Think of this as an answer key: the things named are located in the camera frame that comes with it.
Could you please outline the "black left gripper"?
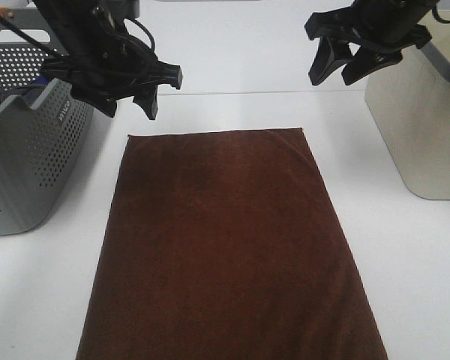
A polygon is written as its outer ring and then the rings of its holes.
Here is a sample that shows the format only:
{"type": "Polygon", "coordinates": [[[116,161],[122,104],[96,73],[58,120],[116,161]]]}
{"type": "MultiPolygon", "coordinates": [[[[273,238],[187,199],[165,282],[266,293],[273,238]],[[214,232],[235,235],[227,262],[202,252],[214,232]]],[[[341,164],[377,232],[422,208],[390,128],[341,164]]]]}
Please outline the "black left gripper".
{"type": "Polygon", "coordinates": [[[46,60],[42,71],[48,77],[68,81],[74,99],[113,118],[117,101],[110,94],[111,87],[144,85],[133,96],[133,102],[153,121],[158,114],[156,85],[181,88],[181,68],[160,61],[153,45],[148,46],[126,28],[125,20],[138,24],[138,1],[34,4],[67,53],[46,60]]]}

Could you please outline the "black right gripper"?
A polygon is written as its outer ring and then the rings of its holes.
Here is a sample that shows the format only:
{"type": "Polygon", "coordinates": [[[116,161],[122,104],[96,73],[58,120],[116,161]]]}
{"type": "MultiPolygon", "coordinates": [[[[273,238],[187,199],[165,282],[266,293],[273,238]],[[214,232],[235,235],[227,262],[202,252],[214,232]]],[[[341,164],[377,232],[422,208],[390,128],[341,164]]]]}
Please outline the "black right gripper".
{"type": "Polygon", "coordinates": [[[311,84],[320,85],[344,65],[343,81],[352,85],[398,64],[403,60],[400,50],[421,48],[431,39],[419,23],[431,10],[431,1],[380,0],[354,1],[349,7],[312,13],[304,29],[311,40],[320,39],[308,73],[311,84]],[[353,58],[350,43],[361,46],[353,58]]]}

